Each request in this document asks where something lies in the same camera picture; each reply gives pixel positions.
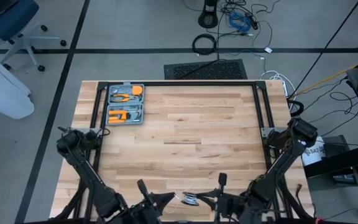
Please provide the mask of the grey open tool case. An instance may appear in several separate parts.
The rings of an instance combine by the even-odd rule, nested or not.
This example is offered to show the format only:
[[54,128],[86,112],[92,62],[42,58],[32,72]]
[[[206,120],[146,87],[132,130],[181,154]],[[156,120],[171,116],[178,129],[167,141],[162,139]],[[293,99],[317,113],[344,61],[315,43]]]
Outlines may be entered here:
[[[143,94],[140,95],[140,100],[133,100],[133,101],[128,101],[128,102],[122,102],[122,103],[113,103],[110,101],[110,97],[112,97],[115,94],[130,94],[132,95],[132,87],[134,85],[140,85],[143,86],[144,91]],[[106,125],[108,126],[119,126],[119,125],[138,125],[138,124],[142,124],[144,121],[144,98],[145,98],[145,86],[143,84],[132,84],[132,83],[125,83],[122,85],[110,85],[108,88],[108,103],[107,103],[107,107],[106,107]],[[140,106],[142,109],[142,115],[140,117],[140,121],[139,122],[125,122],[125,123],[119,123],[119,124],[108,124],[108,118],[110,117],[110,115],[108,115],[108,112],[110,110],[125,110],[128,111],[128,109],[131,106]],[[113,116],[125,116],[127,118],[127,114],[123,114],[123,115],[113,115]]]

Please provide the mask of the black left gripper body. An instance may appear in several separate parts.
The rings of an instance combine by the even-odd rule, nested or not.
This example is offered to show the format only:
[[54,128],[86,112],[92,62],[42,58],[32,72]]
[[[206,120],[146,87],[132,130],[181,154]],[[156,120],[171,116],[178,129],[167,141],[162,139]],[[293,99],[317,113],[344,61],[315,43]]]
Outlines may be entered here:
[[132,224],[161,224],[159,217],[163,195],[149,193],[142,179],[137,181],[137,185],[144,199],[128,209]]

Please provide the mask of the large white cylinder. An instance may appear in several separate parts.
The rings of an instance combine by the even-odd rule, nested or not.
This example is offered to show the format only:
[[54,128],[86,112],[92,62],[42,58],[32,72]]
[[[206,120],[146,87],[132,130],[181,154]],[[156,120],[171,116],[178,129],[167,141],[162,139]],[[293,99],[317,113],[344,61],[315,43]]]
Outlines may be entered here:
[[31,115],[35,106],[30,90],[0,63],[0,113],[12,119]]

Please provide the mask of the black stand base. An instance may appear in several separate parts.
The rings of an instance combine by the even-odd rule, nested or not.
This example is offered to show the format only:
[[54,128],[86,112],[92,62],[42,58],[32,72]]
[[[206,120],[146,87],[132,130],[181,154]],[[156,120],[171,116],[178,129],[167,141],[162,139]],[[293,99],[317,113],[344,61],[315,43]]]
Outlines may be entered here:
[[204,0],[203,8],[198,18],[198,24],[201,27],[211,29],[217,26],[219,22],[217,4],[218,0]]

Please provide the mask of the orange pliers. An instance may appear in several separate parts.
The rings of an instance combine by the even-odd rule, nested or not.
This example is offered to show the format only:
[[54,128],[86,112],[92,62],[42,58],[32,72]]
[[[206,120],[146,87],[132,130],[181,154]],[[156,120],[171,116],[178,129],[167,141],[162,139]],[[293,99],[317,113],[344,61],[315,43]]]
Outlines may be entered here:
[[113,103],[122,103],[133,100],[140,100],[140,96],[130,95],[130,94],[115,94],[110,97],[110,101]]

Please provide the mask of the black rig strut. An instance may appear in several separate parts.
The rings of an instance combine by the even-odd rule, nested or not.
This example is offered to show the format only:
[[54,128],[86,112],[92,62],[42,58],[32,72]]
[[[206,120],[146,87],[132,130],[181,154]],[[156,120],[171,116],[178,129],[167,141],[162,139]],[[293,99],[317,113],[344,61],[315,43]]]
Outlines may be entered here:
[[329,45],[331,44],[331,42],[334,40],[334,38],[337,36],[337,34],[339,33],[339,31],[341,30],[341,28],[344,26],[344,24],[347,22],[348,18],[350,18],[351,14],[355,11],[355,9],[358,6],[358,0],[355,3],[355,5],[352,7],[351,11],[348,13],[348,15],[345,17],[345,19],[341,22],[340,26],[337,28],[337,30],[335,31],[335,33],[332,35],[332,37],[329,39],[329,41],[327,42],[327,44],[324,46],[323,50],[320,51],[317,59],[314,61],[314,63],[312,64],[312,66],[309,68],[309,70],[307,71],[307,73],[305,74],[305,76],[301,79],[301,82],[296,86],[294,92],[288,97],[291,98],[293,96],[295,96],[295,92],[298,91],[299,87],[301,87],[302,83],[306,80],[307,76],[311,73],[312,69],[314,68],[314,66],[318,63],[318,61],[320,60],[321,56],[325,53],[325,50],[329,47]]

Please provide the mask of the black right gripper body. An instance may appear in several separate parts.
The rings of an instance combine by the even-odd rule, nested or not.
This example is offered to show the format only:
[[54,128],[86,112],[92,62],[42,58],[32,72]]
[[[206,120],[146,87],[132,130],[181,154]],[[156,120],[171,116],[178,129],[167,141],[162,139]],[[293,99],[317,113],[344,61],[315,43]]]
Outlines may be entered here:
[[235,215],[238,224],[247,224],[244,211],[246,208],[247,194],[234,195],[224,192],[224,186],[227,182],[227,174],[220,173],[218,178],[219,187],[216,189],[215,198],[215,220],[219,223],[220,218],[232,220]]

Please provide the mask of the blue office chair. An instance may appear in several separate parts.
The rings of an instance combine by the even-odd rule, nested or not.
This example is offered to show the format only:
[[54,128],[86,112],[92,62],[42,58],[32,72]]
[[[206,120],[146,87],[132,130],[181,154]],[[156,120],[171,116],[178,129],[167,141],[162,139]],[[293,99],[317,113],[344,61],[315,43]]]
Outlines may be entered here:
[[25,50],[38,71],[45,71],[45,67],[35,58],[34,40],[58,40],[62,47],[67,45],[66,40],[59,37],[37,35],[38,30],[48,31],[48,27],[44,24],[36,23],[29,30],[26,29],[39,9],[35,0],[0,0],[0,42],[11,44],[11,48],[0,60],[0,64],[7,70],[11,69],[6,63],[8,59],[20,50]]

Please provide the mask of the black beam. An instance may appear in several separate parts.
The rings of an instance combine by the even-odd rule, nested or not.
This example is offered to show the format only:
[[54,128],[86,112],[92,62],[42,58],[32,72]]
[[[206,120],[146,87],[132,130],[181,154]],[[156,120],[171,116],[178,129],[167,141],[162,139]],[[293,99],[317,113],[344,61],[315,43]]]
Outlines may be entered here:
[[347,175],[358,171],[358,148],[304,166],[307,178],[324,174]]

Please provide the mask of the silver metal tool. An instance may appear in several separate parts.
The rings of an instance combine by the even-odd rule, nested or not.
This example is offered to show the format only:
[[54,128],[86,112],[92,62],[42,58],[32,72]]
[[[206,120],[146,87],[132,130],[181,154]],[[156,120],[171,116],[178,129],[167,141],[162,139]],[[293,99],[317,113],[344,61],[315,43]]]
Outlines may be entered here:
[[131,106],[127,111],[127,122],[139,122],[142,115],[140,106]]

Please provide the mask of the black floor mat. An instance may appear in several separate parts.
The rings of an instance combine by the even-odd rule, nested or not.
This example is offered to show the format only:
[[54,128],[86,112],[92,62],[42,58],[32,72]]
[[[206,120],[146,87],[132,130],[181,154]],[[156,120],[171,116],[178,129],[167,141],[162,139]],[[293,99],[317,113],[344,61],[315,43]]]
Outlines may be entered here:
[[241,59],[178,63],[163,66],[166,80],[246,80]]

